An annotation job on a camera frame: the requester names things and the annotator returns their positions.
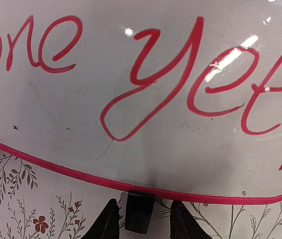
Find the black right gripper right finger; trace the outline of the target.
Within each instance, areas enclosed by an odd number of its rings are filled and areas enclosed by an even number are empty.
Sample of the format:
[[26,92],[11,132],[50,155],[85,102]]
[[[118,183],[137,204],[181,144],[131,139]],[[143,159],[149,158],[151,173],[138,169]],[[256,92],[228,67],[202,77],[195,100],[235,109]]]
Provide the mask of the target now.
[[211,239],[181,201],[170,206],[171,239]]

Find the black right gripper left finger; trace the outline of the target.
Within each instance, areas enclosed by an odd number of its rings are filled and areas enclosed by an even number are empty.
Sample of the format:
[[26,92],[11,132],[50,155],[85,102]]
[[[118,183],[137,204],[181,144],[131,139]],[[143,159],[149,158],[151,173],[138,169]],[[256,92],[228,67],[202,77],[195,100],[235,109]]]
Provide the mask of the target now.
[[119,237],[119,206],[116,199],[110,199],[81,239],[119,239]]

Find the pink framed whiteboard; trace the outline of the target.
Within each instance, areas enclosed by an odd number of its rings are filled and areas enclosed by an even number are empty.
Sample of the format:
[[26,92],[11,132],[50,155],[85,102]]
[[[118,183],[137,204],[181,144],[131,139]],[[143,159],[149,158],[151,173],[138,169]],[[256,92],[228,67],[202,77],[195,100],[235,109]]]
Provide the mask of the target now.
[[120,191],[282,200],[282,0],[0,0],[0,151]]

